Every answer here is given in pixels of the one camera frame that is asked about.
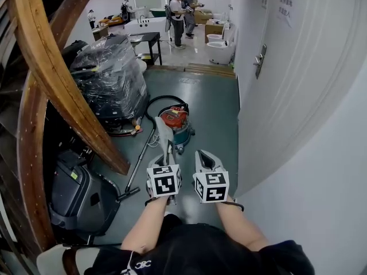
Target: black table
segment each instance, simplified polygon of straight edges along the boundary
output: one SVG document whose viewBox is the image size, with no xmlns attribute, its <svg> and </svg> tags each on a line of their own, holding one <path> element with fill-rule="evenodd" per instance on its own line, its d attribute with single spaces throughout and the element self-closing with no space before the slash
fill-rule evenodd
<svg viewBox="0 0 367 275">
<path fill-rule="evenodd" d="M 155 61 L 159 57 L 159 63 L 162 65 L 162 53 L 161 53 L 161 44 L 159 39 L 161 38 L 161 34 L 159 32 L 155 33 L 143 33 L 143 34 L 131 34 L 129 36 L 130 42 L 133 46 L 138 45 L 141 42 L 148 42 L 149 45 L 149 54 L 141 53 L 138 54 L 138 58 L 143 60 L 147 65 L 154 65 Z M 158 53 L 153 53 L 153 46 L 155 43 L 158 44 Z"/>
</svg>

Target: wrist strap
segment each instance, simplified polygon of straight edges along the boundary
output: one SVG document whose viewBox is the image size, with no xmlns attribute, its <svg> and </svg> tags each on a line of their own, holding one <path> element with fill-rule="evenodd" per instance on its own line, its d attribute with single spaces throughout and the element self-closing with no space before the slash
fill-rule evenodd
<svg viewBox="0 0 367 275">
<path fill-rule="evenodd" d="M 242 212 L 245 210 L 245 207 L 242 206 L 241 204 L 237 204 L 237 203 L 232 203 L 232 202 L 221 202 L 222 204 L 226 204 L 226 205 L 232 205 L 232 206 L 237 206 L 240 207 Z"/>
<path fill-rule="evenodd" d="M 145 206 L 147 206 L 150 202 L 155 201 L 158 198 L 151 198 L 145 202 Z"/>
</svg>

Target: plastic wrap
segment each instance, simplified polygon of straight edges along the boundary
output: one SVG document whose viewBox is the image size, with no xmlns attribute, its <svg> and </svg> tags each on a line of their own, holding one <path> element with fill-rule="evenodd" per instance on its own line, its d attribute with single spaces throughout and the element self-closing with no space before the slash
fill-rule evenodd
<svg viewBox="0 0 367 275">
<path fill-rule="evenodd" d="M 71 74 L 100 119 L 132 119 L 144 110 L 147 88 L 126 36 L 103 37 L 84 49 Z"/>
</svg>

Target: person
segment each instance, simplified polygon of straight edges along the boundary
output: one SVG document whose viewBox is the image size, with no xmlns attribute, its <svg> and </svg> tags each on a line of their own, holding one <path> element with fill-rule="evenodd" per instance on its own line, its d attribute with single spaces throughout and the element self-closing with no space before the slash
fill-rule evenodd
<svg viewBox="0 0 367 275">
<path fill-rule="evenodd" d="M 130 22 L 131 20 L 131 10 L 132 10 L 132 6 L 130 6 L 128 0 L 124 0 L 124 3 L 122 3 L 122 6 L 121 6 L 121 12 L 122 14 L 127 13 L 128 22 Z"/>
<path fill-rule="evenodd" d="M 182 6 L 181 6 L 181 7 L 182 7 L 183 9 L 185 9 L 185 8 L 186 8 L 186 7 L 185 7 L 185 0 L 181 1 L 181 4 L 182 4 Z M 183 21 L 185 22 L 185 28 L 186 28 L 188 25 L 187 25 L 187 23 L 186 23 L 186 18 L 185 18 L 185 16 L 183 17 Z"/>
<path fill-rule="evenodd" d="M 185 48 L 182 46 L 181 38 L 184 33 L 184 14 L 186 11 L 182 9 L 181 1 L 183 0 L 170 0 L 172 25 L 174 28 L 174 43 L 178 49 Z"/>
<path fill-rule="evenodd" d="M 96 17 L 94 16 L 94 12 L 92 9 L 88 13 L 88 20 L 91 28 L 94 29 L 94 23 L 96 21 Z"/>
<path fill-rule="evenodd" d="M 242 205 L 230 197 L 227 204 L 216 203 L 225 232 L 207 224 L 184 225 L 173 214 L 165 216 L 167 197 L 147 203 L 120 250 L 100 249 L 85 275 L 315 274 L 300 245 L 294 241 L 270 245 L 243 215 Z"/>
<path fill-rule="evenodd" d="M 192 11 L 185 14 L 186 26 L 188 29 L 188 32 L 186 33 L 186 38 L 193 39 L 194 37 L 193 30 L 195 28 L 194 11 L 195 11 L 195 8 L 201 7 L 202 4 L 194 3 L 194 0 L 184 0 L 184 2 L 185 2 L 185 8 L 189 7 L 190 9 L 192 9 Z"/>
</svg>

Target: logo on shirt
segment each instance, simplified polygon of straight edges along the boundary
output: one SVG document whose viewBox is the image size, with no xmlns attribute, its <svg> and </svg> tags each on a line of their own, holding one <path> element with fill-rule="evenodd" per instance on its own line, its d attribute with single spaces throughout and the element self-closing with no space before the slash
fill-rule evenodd
<svg viewBox="0 0 367 275">
<path fill-rule="evenodd" d="M 145 267 L 150 267 L 150 264 L 151 264 L 151 261 L 143 261 L 143 262 L 137 263 L 135 268 L 136 269 L 143 269 Z"/>
</svg>

